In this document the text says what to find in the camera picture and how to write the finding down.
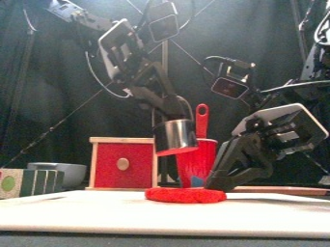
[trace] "red cloth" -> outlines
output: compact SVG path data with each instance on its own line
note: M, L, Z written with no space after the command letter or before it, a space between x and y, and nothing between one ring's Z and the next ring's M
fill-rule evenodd
M203 188L150 188L145 195L151 201L179 204L213 204L227 199L223 191Z

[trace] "white tabletop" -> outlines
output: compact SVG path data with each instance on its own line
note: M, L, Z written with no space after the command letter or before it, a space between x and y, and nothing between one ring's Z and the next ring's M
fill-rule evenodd
M0 201L0 230L253 237L330 237L330 201L229 193L217 204L170 204L143 192L70 191Z

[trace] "red wooden box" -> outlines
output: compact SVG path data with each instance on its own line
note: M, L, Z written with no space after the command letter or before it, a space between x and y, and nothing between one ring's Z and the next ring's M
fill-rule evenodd
M92 166L87 189L146 189L158 186L154 138L91 137Z

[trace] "black curtain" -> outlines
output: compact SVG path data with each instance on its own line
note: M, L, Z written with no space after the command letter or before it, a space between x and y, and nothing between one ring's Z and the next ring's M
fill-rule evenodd
M138 24L146 6L145 0L72 2L99 16L127 18L133 25ZM190 1L174 2L179 22L185 23ZM194 109L199 103L209 104L207 137L219 144L231 137L249 109L239 100L210 91L202 79L202 60L219 55L255 63L254 83L261 90L300 78L305 61L292 3L288 0L197 0L197 17L190 27L169 40L170 81ZM300 1L301 15L309 3ZM153 137L150 111L142 110L133 98L113 98L95 83L72 26L20 1L11 5L3 20L2 165L16 157L10 167L24 168L28 162L38 161L90 166L91 137ZM36 31L31 32L27 20ZM310 23L309 48L313 28ZM161 45L151 43L147 49L151 58L161 60ZM285 171L296 169L294 162L289 163L289 167L288 162L282 165ZM282 180L277 175L274 178L276 182Z

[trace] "brush handle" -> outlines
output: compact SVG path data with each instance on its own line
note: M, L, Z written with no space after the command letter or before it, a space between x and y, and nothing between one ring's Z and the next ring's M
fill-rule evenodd
M209 106L199 104L197 107L197 137L206 138L209 126Z

